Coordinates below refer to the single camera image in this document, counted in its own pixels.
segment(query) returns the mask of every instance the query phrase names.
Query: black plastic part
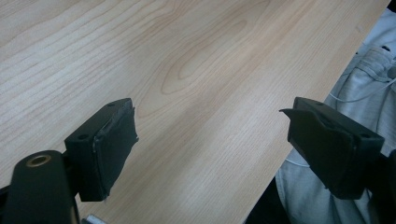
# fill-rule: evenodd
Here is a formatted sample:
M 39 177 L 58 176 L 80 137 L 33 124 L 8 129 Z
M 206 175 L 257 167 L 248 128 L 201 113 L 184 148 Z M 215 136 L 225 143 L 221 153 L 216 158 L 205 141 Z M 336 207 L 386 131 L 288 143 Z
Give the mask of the black plastic part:
M 6 209 L 6 201 L 8 197 L 9 186 L 0 189 L 0 224 L 2 223 L 4 212 Z
M 79 223 L 60 152 L 42 151 L 18 162 L 3 223 Z
M 380 156 L 384 138 L 331 107 L 297 97 L 290 118 L 288 141 L 339 199 L 359 199 L 364 173 Z
M 80 199 L 104 200 L 137 142 L 131 99 L 105 105 L 64 142 L 71 164 L 81 173 Z
M 389 161 L 389 187 L 391 196 L 394 202 L 396 202 L 396 149 L 394 149 L 388 158 Z

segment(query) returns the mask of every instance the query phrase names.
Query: white cable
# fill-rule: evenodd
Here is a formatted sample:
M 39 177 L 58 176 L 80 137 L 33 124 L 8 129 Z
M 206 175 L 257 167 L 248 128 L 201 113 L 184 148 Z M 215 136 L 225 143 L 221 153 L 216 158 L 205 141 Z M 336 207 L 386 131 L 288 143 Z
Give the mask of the white cable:
M 342 103 L 355 103 L 355 102 L 358 102 L 358 101 L 360 101 L 360 100 L 364 100 L 364 99 L 366 99 L 366 98 L 368 98 L 368 97 L 370 97 L 370 96 L 372 96 L 372 95 L 374 95 L 374 94 L 377 94 L 379 91 L 382 91 L 382 90 L 384 90 L 384 89 L 386 89 L 387 87 L 389 87 L 391 84 L 393 84 L 394 82 L 396 82 L 396 78 L 394 78 L 390 83 L 388 83 L 386 86 L 384 86 L 384 87 L 382 87 L 381 89 L 379 89 L 379 90 L 376 90 L 376 91 L 373 91 L 373 92 L 371 92 L 371 93 L 369 93 L 368 95 L 365 95 L 365 96 L 363 96 L 363 97 L 361 97 L 360 99 L 356 99 L 356 100 L 342 100 L 342 99 L 340 99 L 340 98 L 337 98 L 336 96 L 334 96 L 333 94 L 329 94 L 332 98 L 334 98 L 336 101 L 339 101 L 339 102 L 342 102 Z
M 291 161 L 291 160 L 289 160 L 289 159 L 286 159 L 286 161 L 288 161 L 288 162 L 290 162 L 291 164 L 294 164 L 294 165 L 303 166 L 303 167 L 310 167 L 309 165 L 300 164 L 300 163 Z

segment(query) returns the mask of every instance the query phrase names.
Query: light wood surface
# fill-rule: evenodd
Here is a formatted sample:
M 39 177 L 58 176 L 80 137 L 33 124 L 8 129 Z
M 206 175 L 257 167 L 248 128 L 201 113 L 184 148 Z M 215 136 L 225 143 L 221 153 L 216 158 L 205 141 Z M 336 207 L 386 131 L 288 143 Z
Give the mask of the light wood surface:
M 140 141 L 108 223 L 240 223 L 290 151 L 295 96 L 323 100 L 387 0 L 0 1 L 0 186 L 104 104 Z

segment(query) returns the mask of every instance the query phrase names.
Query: screw hole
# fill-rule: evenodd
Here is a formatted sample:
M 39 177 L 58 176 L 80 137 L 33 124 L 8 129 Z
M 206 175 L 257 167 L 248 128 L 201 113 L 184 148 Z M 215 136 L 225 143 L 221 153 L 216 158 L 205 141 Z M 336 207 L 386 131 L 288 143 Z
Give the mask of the screw hole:
M 82 134 L 82 135 L 80 135 L 80 136 L 78 137 L 78 139 L 79 139 L 79 140 L 83 140 L 83 139 L 86 139 L 87 137 L 88 137 L 87 134 Z
M 48 161 L 50 161 L 49 155 L 39 155 L 39 156 L 33 157 L 28 162 L 26 162 L 26 166 L 37 167 L 37 166 L 47 163 Z
M 367 133 L 361 133 L 361 137 L 363 138 L 370 138 L 370 135 Z

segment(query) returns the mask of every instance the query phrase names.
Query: gray cloth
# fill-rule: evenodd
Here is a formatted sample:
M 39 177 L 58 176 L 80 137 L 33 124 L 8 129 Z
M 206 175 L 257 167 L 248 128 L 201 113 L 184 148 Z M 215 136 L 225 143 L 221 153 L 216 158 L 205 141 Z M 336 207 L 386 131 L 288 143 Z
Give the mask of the gray cloth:
M 342 103 L 329 96 L 325 104 L 356 120 L 363 126 L 382 135 L 386 142 L 381 152 L 388 154 L 396 148 L 396 83 L 386 87 L 396 77 L 396 35 L 383 38 L 381 31 L 396 34 L 396 14 L 386 11 L 381 19 L 393 18 L 393 23 L 381 23 L 371 33 L 341 75 L 332 94 Z M 381 41 L 387 48 L 380 48 Z M 369 213 L 371 193 L 366 190 L 359 200 L 335 198 L 311 171 L 306 161 L 293 149 L 276 173 L 279 198 L 291 223 L 373 223 Z

